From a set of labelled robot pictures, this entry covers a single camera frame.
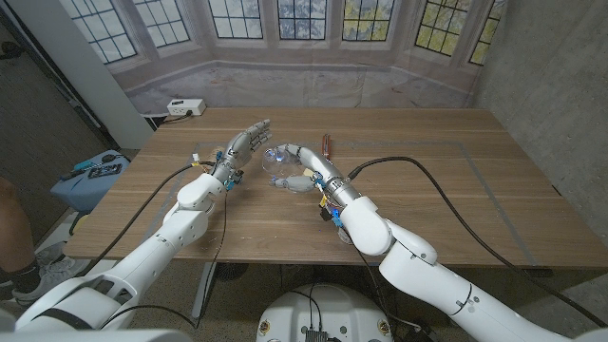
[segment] electrical outlet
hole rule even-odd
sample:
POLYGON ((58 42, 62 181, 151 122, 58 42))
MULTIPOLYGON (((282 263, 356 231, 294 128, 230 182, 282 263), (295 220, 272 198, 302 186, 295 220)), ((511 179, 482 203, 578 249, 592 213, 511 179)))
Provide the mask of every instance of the electrical outlet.
POLYGON ((175 99, 167 105, 169 115, 175 116, 184 116, 188 110, 192 110, 192 115, 202 115, 205 108, 205 102, 202 99, 175 99))

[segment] black strap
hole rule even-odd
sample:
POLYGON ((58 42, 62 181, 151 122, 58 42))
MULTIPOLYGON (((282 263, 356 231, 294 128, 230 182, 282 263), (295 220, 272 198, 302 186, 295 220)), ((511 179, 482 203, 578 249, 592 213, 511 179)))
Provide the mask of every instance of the black strap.
POLYGON ((46 309, 44 312, 35 316, 34 319, 36 319, 38 317, 42 317, 42 316, 51 317, 51 318, 60 320, 76 330, 93 330, 93 327, 91 327, 88 323, 86 323, 82 318, 77 317, 77 316, 73 315, 72 313, 63 311, 61 309, 55 309, 55 308, 46 309))

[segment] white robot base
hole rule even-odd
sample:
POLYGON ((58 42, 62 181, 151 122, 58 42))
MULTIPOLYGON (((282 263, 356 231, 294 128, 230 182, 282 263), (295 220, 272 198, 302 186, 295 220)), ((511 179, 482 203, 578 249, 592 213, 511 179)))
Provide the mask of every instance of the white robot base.
POLYGON ((294 289, 271 304, 259 319, 256 341, 392 341, 387 317, 369 298, 326 283, 314 284, 311 295, 312 286, 294 289))

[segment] robotic arm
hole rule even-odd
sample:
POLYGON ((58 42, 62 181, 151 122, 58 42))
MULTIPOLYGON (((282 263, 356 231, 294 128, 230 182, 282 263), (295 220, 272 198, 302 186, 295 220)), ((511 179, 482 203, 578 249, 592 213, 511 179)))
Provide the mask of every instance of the robotic arm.
POLYGON ((567 341, 541 328, 466 279, 437 262, 437 252, 423 238, 380 217, 378 207, 361 196, 338 169, 306 147, 277 147, 313 171, 310 182, 342 208, 336 224, 348 231, 355 247, 370 256, 388 252, 380 273, 400 291, 426 301, 450 316, 479 341, 567 341))
MULTIPOLYGON (((140 302, 145 291, 183 247, 207 230, 215 209, 212 196, 239 184, 244 166, 271 138, 270 121, 256 123, 236 135, 210 174, 202 174, 178 193, 178 202, 162 227, 114 268, 72 278, 36 301, 16 322, 19 333, 97 330, 112 315, 140 302)), ((103 331, 126 328, 135 311, 109 322, 103 331)))

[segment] window pane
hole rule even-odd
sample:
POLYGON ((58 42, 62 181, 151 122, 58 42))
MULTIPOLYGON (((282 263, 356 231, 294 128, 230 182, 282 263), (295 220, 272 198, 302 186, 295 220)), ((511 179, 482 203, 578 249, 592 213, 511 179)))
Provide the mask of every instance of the window pane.
POLYGON ((446 33, 434 29, 433 33, 430 36, 430 42, 428 43, 428 48, 434 51, 441 51, 441 46, 444 44, 444 39, 446 38, 446 33))
POLYGON ((295 38, 295 22, 294 19, 279 19, 279 27, 281 39, 295 38))
POLYGON ((88 9, 88 5, 85 4, 84 0, 74 0, 74 5, 76 5, 76 9, 78 9, 80 15, 87 15, 91 13, 91 11, 88 9))
POLYGON ((482 36, 479 38, 479 40, 485 43, 491 43, 497 26, 498 20, 487 19, 485 21, 484 30, 482 31, 482 36))
POLYGON ((471 0, 458 0, 458 4, 456 4, 456 9, 468 11, 471 7, 471 0))
POLYGON ((454 9, 439 9, 439 15, 437 16, 437 21, 435 22, 435 28, 447 30, 447 27, 449 25, 449 19, 452 17, 452 14, 454 14, 454 9))
POLYGON ((110 0, 90 0, 96 11, 114 10, 110 0))
POLYGON ((295 20, 295 38, 310 39, 311 38, 311 21, 310 20, 295 20))
POLYGON ((294 0, 278 0, 278 17, 294 17, 294 0))
POLYGON ((259 7, 257 0, 242 0, 243 9, 247 18, 259 18, 259 7))
POLYGON ((230 25, 232 26, 232 34, 235 38, 247 38, 247 28, 245 27, 245 19, 230 18, 230 25))
POLYGON ((148 8, 148 6, 146 4, 138 5, 137 10, 140 13, 140 16, 143 19, 143 23, 146 26, 151 26, 151 25, 156 24, 154 22, 154 18, 152 17, 152 13, 150 12, 150 9, 148 8))
POLYGON ((385 41, 393 3, 394 0, 346 0, 342 40, 385 41))
POLYGON ((91 31, 88 30, 88 27, 85 24, 85 21, 83 19, 74 19, 74 24, 76 24, 76 27, 80 30, 80 32, 83 33, 85 39, 90 43, 92 41, 95 40, 95 38, 93 38, 93 35, 91 34, 91 31))
POLYGON ((116 43, 116 46, 118 47, 118 50, 121 52, 123 57, 128 57, 135 54, 135 50, 133 49, 131 42, 129 42, 129 39, 126 34, 114 37, 114 43, 116 43))
POLYGON ((98 14, 85 17, 85 23, 96 40, 101 40, 110 36, 104 27, 102 18, 100 18, 98 14))
POLYGON ((245 24, 247 24, 249 38, 262 37, 262 25, 259 19, 245 19, 245 24))
POLYGON ((123 58, 111 38, 100 41, 99 46, 102 47, 108 62, 118 61, 123 58))
POLYGON ((357 33, 357 40, 371 40, 371 26, 373 21, 360 21, 359 32, 357 33))
POLYGON ((97 56, 99 56, 99 58, 102 60, 102 62, 104 62, 104 64, 107 63, 107 59, 105 58, 104 52, 102 51, 102 48, 99 46, 99 44, 91 43, 90 45, 93 48, 93 51, 95 51, 95 53, 97 53, 97 56))
POLYGON ((188 33, 186 32, 186 28, 183 26, 182 21, 171 23, 171 28, 173 29, 173 32, 178 38, 178 42, 183 42, 190 39, 188 37, 188 33))
POLYGON ((344 6, 344 19, 359 19, 359 11, 361 10, 360 0, 346 0, 344 6))
POLYGON ((263 38, 257 0, 208 1, 218 38, 263 38))
POLYGON ((209 6, 214 17, 228 16, 224 0, 209 0, 209 6))
POLYGON ((314 19, 325 19, 325 10, 327 7, 327 0, 312 0, 311 1, 311 18, 314 19))
POLYGON ((389 20, 392 12, 392 0, 378 0, 376 20, 389 20))
POLYGON ((137 54, 109 0, 60 0, 104 64, 137 54))
POLYGON ((490 43, 492 42, 492 38, 496 32, 496 27, 498 26, 501 16, 503 15, 503 9, 504 0, 494 0, 492 8, 487 15, 487 19, 485 19, 484 29, 480 33, 479 39, 477 40, 477 45, 475 46, 475 50, 473 50, 473 54, 471 55, 469 62, 478 64, 480 66, 485 63, 485 56, 490 48, 490 43))
POLYGON ((310 18, 311 2, 309 0, 295 0, 295 18, 310 18))
POLYGON ((477 43, 475 51, 473 51, 473 55, 471 56, 471 62, 476 63, 478 65, 483 65, 485 62, 485 55, 487 54, 487 50, 489 48, 489 44, 483 42, 477 43))
POLYGON ((444 46, 441 48, 441 51, 446 55, 451 55, 452 53, 454 53, 456 43, 458 43, 458 35, 448 33, 446 35, 446 40, 444 41, 444 46))
POLYGON ((425 15, 422 18, 422 23, 432 27, 435 25, 437 14, 439 14, 439 6, 435 4, 428 4, 427 8, 425 9, 425 15))
POLYGON ((492 4, 492 10, 490 11, 490 18, 493 19, 501 19, 501 16, 503 15, 503 8, 504 8, 504 0, 496 0, 494 1, 494 4, 492 4))
POLYGON ((150 37, 152 37, 152 41, 154 42, 155 46, 162 47, 166 45, 164 38, 162 38, 161 30, 158 26, 149 27, 148 32, 150 32, 150 37))
POLYGON ((140 2, 137 9, 157 48, 190 40, 176 0, 133 1, 140 2))
POLYGON ((470 0, 428 0, 416 46, 451 56, 465 26, 470 0))
POLYGON ((361 1, 361 16, 362 20, 373 20, 376 15, 376 0, 361 1))
POLYGON ((432 28, 420 27, 420 31, 418 32, 418 38, 416 39, 416 45, 418 47, 428 48, 428 42, 430 41, 431 33, 432 28))
POLYGON ((344 31, 342 32, 343 40, 356 40, 357 39, 357 25, 358 21, 349 20, 344 21, 344 31))
POLYGON ((232 29, 227 18, 216 18, 214 22, 218 30, 218 38, 232 38, 232 29))
POLYGON ((228 16, 243 17, 243 7, 240 4, 240 0, 226 0, 226 6, 228 8, 228 16))
POLYGON ((389 22, 377 21, 373 26, 372 40, 386 40, 389 33, 389 22))
POLYGON ((176 43, 178 41, 178 39, 175 36, 175 33, 173 33, 173 29, 171 28, 171 24, 162 24, 162 25, 159 25, 159 29, 161 29, 162 36, 164 37, 164 41, 167 44, 173 44, 173 43, 176 43))
POLYGON ((325 39, 325 20, 311 21, 311 39, 325 39))
POLYGON ((162 5, 158 1, 146 2, 150 11, 152 12, 152 16, 154 20, 156 20, 156 24, 163 24, 169 21, 167 16, 164 14, 164 9, 162 5))
POLYGON ((123 24, 118 19, 118 15, 116 15, 114 10, 104 12, 100 14, 100 17, 102 18, 102 21, 104 21, 105 28, 111 36, 117 36, 124 33, 123 24))
POLYGON ((463 11, 455 10, 454 16, 452 16, 452 21, 449 23, 448 31, 456 34, 460 34, 465 26, 466 21, 466 13, 463 11))

